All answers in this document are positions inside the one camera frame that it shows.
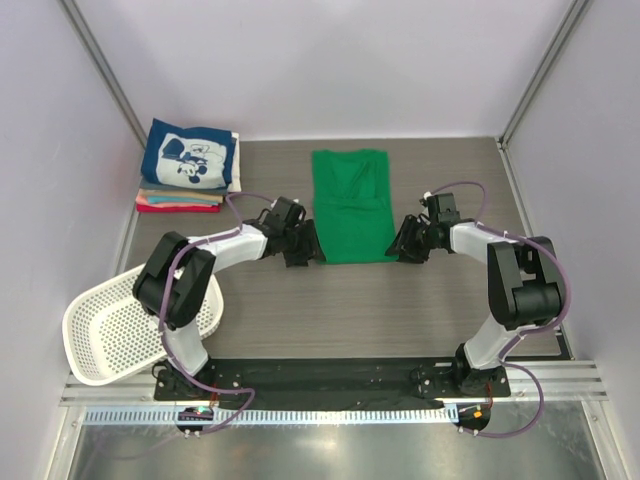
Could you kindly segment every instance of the black mounting plate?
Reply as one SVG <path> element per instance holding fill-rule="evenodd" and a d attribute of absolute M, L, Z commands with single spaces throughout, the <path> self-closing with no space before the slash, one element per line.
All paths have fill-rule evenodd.
<path fill-rule="evenodd" d="M 440 400 L 463 398 L 452 368 L 438 358 L 364 359 L 214 359 L 198 374 L 206 385 L 234 389 L 252 387 L 259 410 L 420 410 L 441 408 Z M 212 394 L 185 385 L 168 362 L 154 367 L 157 401 L 207 401 Z M 508 397 L 504 377 L 491 382 L 493 397 Z M 220 406 L 240 407 L 246 396 L 220 395 Z"/>

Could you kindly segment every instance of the metal frame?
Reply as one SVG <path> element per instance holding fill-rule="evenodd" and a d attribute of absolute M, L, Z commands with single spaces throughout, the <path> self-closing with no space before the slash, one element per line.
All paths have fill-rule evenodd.
<path fill-rule="evenodd" d="M 604 385 L 596 365 L 591 360 L 582 361 L 531 361 L 515 362 L 529 368 L 540 380 L 545 392 L 545 401 L 567 400 L 607 400 Z M 450 363 L 437 363 L 446 367 Z M 523 372 L 507 369 L 512 395 L 507 398 L 495 398 L 495 402 L 538 401 L 538 392 L 531 379 Z M 126 378 L 113 386 L 89 387 L 80 383 L 73 375 L 67 380 L 62 394 L 62 407 L 79 406 L 151 406 L 176 405 L 175 402 L 156 402 L 153 400 L 156 379 L 150 371 Z M 447 398 L 447 403 L 485 402 L 486 398 Z M 180 405 L 206 406 L 208 401 L 180 402 Z"/>
<path fill-rule="evenodd" d="M 80 42 L 87 50 L 91 62 L 98 70 L 98 73 L 102 77 L 102 80 L 104 80 L 105 87 L 113 96 L 116 105 L 122 112 L 122 115 L 124 115 L 127 123 L 129 123 L 133 134 L 140 142 L 140 145 L 144 147 L 147 144 L 147 134 L 142 128 L 136 112 L 133 110 L 131 103 L 129 103 L 129 100 L 122 90 L 122 87 L 120 86 L 118 79 L 113 73 L 113 70 L 111 70 L 111 66 L 107 61 L 107 58 L 102 52 L 102 49 L 100 48 L 97 40 L 93 36 L 93 32 L 89 28 L 89 25 L 82 15 L 82 12 L 80 12 L 78 5 L 76 4 L 75 0 L 58 0 L 58 3 L 66 14 L 71 27 L 78 34 Z"/>
<path fill-rule="evenodd" d="M 82 44 L 86 48 L 91 61 L 100 73 L 106 88 L 112 94 L 136 138 L 140 144 L 144 146 L 146 144 L 146 133 L 75 0 L 58 0 L 58 2 L 67 15 L 72 28 L 76 31 Z M 508 144 L 553 65 L 558 60 L 570 34 L 578 25 L 590 3 L 590 0 L 574 0 L 572 2 L 547 48 L 539 67 L 511 116 L 505 132 L 499 138 L 496 138 L 496 143 L 504 162 L 515 201 L 528 235 L 533 234 L 535 228 L 527 215 L 527 210 L 529 209 L 526 208 L 525 201 L 511 166 Z M 136 220 L 137 215 L 133 212 L 125 234 L 123 235 L 116 264 L 117 272 L 121 272 L 125 268 Z M 562 336 L 564 332 L 561 331 L 558 333 L 561 342 L 565 343 L 564 337 Z M 527 366 L 540 379 L 545 391 L 546 401 L 581 400 L 583 402 L 585 415 L 587 416 L 591 433 L 607 477 L 616 479 L 628 478 L 629 474 L 624 467 L 620 449 L 616 448 L 617 441 L 614 435 L 614 429 L 610 424 L 611 414 L 609 402 L 607 401 L 608 397 L 595 363 L 592 361 L 540 361 L 537 359 L 526 362 L 518 362 L 516 360 L 516 363 Z M 517 370 L 508 370 L 508 377 L 513 395 L 509 398 L 495 399 L 495 401 L 538 401 L 535 385 L 526 375 Z M 87 407 L 117 405 L 148 409 L 153 407 L 157 408 L 161 405 L 176 405 L 176 403 L 159 403 L 153 401 L 154 387 L 155 379 L 151 376 L 150 371 L 141 372 L 113 386 L 100 388 L 83 385 L 78 382 L 73 375 L 70 375 L 60 403 L 62 424 L 46 478 L 50 480 L 67 478 L 80 437 L 81 427 L 87 414 Z M 447 402 L 469 403 L 484 400 L 485 399 L 464 398 L 447 399 Z M 200 405 L 202 402 L 184 402 L 183 404 Z"/>
<path fill-rule="evenodd" d="M 565 13 L 560 26 L 556 31 L 551 43 L 547 47 L 546 52 L 542 57 L 542 61 L 538 65 L 533 77 L 529 81 L 529 85 L 524 91 L 522 98 L 518 102 L 518 106 L 511 115 L 511 118 L 507 122 L 504 133 L 499 139 L 499 143 L 502 145 L 508 145 L 509 141 L 513 137 L 520 121 L 524 117 L 527 109 L 531 105 L 531 102 L 535 98 L 536 94 L 540 90 L 540 87 L 546 80 L 547 76 L 551 72 L 551 69 L 558 60 L 564 47 L 566 46 L 571 33 L 575 30 L 576 26 L 587 12 L 588 7 L 591 5 L 591 0 L 573 0 L 569 9 Z"/>

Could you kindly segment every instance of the white wall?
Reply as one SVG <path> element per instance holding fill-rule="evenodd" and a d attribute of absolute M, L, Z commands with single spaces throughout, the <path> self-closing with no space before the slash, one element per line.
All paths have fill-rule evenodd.
<path fill-rule="evenodd" d="M 497 135 L 570 0 L 78 0 L 143 125 Z"/>
<path fill-rule="evenodd" d="M 141 150 L 51 0 L 0 2 L 0 465 L 42 478 L 69 366 L 62 314 L 106 279 Z"/>
<path fill-rule="evenodd" d="M 575 289 L 569 334 L 596 360 L 640 454 L 640 2 L 594 1 L 511 143 L 538 232 Z"/>

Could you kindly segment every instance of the blue t-shirt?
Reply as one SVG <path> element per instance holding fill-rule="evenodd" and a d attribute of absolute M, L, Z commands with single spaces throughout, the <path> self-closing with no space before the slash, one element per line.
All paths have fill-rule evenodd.
<path fill-rule="evenodd" d="M 142 175 L 156 184 L 224 188 L 232 181 L 235 142 L 229 130 L 179 128 L 154 119 L 142 160 Z"/>

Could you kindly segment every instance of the metal floor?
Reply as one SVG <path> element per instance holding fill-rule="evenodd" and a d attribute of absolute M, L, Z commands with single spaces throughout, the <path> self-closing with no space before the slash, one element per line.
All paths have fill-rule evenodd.
<path fill-rule="evenodd" d="M 242 186 L 247 192 L 298 198 L 311 211 L 311 152 L 376 148 L 389 153 L 396 228 L 418 213 L 426 190 L 477 180 L 489 190 L 484 223 L 524 233 L 493 139 L 243 142 Z M 481 193 L 455 191 L 463 217 L 473 217 Z M 240 199 L 247 218 L 264 207 Z M 128 268 L 143 263 L 160 237 L 176 230 L 204 235 L 232 228 L 220 214 L 142 214 Z M 451 356 L 486 319 L 486 268 L 470 258 L 434 252 L 426 265 L 312 265 L 285 269 L 282 258 L 234 266 L 217 274 L 225 300 L 222 322 L 206 340 L 218 358 Z M 519 355 L 557 355 L 552 334 L 528 338 Z"/>
<path fill-rule="evenodd" d="M 536 408 L 496 404 L 490 429 L 511 431 Z M 107 455 L 136 455 L 175 427 L 83 427 L 70 479 L 605 478 L 580 402 L 547 404 L 533 430 L 510 440 L 461 435 L 449 424 L 238 427 L 117 461 L 95 453 L 98 435 Z"/>

